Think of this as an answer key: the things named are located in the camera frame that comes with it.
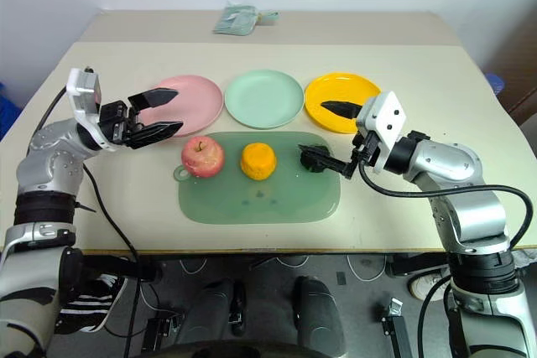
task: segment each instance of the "cutting board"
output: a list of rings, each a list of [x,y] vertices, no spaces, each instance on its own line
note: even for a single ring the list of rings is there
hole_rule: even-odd
[[[337,208],[339,174],[328,169],[311,173],[300,164],[298,144],[330,147],[307,132],[218,132],[209,134],[224,148],[222,171],[197,178],[177,167],[179,204],[193,221],[205,224],[277,224],[322,220]],[[242,149],[249,143],[267,143],[278,165],[266,180],[247,177],[240,168]]]

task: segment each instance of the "beige table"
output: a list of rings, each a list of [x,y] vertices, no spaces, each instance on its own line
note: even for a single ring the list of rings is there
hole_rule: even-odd
[[[98,16],[71,46],[0,143],[0,237],[12,225],[15,170],[29,136],[70,68],[90,65],[100,76],[103,102],[126,100],[172,75],[196,74],[223,90],[251,69],[289,73],[303,86],[318,75],[357,73],[383,91],[396,91],[406,110],[405,133],[427,132],[439,142],[459,142],[481,156],[489,184],[509,184],[537,201],[537,162],[524,136],[494,98],[479,69],[453,33],[428,13],[282,13],[274,27],[247,37],[210,34],[219,12],[113,12]],[[50,122],[71,117],[66,99]],[[248,131],[223,111],[202,134]],[[301,112],[277,130],[323,136],[338,158],[348,158],[352,135],[327,132]],[[173,169],[184,138],[139,150],[102,152],[88,161],[110,213],[144,252],[359,252],[440,250],[426,200],[390,199],[370,190],[356,175],[341,181],[341,201],[329,218],[303,224],[214,226],[181,212]],[[390,189],[416,190],[400,177],[374,179]],[[500,194],[513,234],[524,210]],[[97,207],[89,182],[78,200]],[[101,213],[76,212],[77,246],[125,250]],[[520,246],[537,245],[534,223]]]

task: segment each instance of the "apple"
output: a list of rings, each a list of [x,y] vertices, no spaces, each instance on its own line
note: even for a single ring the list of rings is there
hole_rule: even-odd
[[[183,148],[181,161],[192,175],[210,178],[224,166],[224,149],[210,137],[195,136]]]

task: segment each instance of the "floor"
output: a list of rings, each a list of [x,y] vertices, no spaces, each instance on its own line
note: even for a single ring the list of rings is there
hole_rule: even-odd
[[[386,357],[391,356],[391,344],[384,336],[379,323],[389,299],[394,296],[404,303],[403,314],[407,323],[413,355],[416,350],[416,326],[420,301],[411,297],[407,289],[408,278],[390,278],[386,274],[370,283],[360,282],[353,277],[345,255],[316,255],[299,268],[285,267],[276,260],[267,262],[253,270],[251,263],[258,257],[211,257],[198,274],[188,275],[178,261],[162,262],[164,276],[154,285],[161,305],[174,310],[188,309],[196,293],[206,284],[217,279],[241,278],[247,288],[248,325],[245,340],[277,340],[296,342],[293,326],[290,295],[295,279],[300,275],[315,276],[323,281],[334,295],[341,315],[347,341],[348,356]],[[300,262],[286,260],[291,264]],[[383,266],[383,255],[351,255],[351,262],[358,275],[370,278]],[[199,262],[187,262],[193,270]],[[337,272],[344,272],[346,285],[338,285]],[[528,300],[537,323],[537,264],[526,270],[524,283],[528,289]],[[108,320],[108,327],[125,334],[128,327],[134,283],[130,282],[125,293],[117,302]],[[150,289],[143,287],[150,304],[156,304]],[[142,329],[148,318],[154,316],[140,300],[135,330]],[[131,356],[140,353],[143,334],[133,339]],[[49,358],[77,356],[80,358],[105,358],[123,356],[124,339],[109,335],[105,330],[94,334],[75,333],[57,335],[52,339]],[[425,354],[429,358],[449,357],[447,344],[447,320],[441,302],[432,303],[425,318]]]

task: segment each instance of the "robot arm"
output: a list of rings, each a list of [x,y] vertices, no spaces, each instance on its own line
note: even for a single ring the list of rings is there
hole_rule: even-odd
[[[82,254],[73,248],[83,163],[101,149],[140,148],[173,136],[182,122],[144,126],[138,113],[177,91],[155,89],[101,106],[97,74],[73,69],[66,86],[75,119],[38,130],[17,169],[14,225],[0,259],[0,356],[42,356],[62,300],[78,282]]]
[[[357,119],[355,148],[351,162],[344,163],[316,146],[300,146],[306,168],[329,168],[350,179],[358,167],[369,186],[395,197],[424,197],[427,192],[444,191],[429,197],[429,202],[451,269],[456,301],[449,316],[454,356],[537,357],[535,330],[524,285],[515,272],[505,210],[498,197],[490,189],[474,191],[477,188],[448,194],[452,189],[484,185],[480,158],[470,148],[432,142],[419,132],[396,141],[404,113],[391,92],[370,98],[363,108],[338,101],[322,106]],[[386,169],[402,174],[425,193],[382,189],[367,177],[366,165],[373,166],[374,172]]]

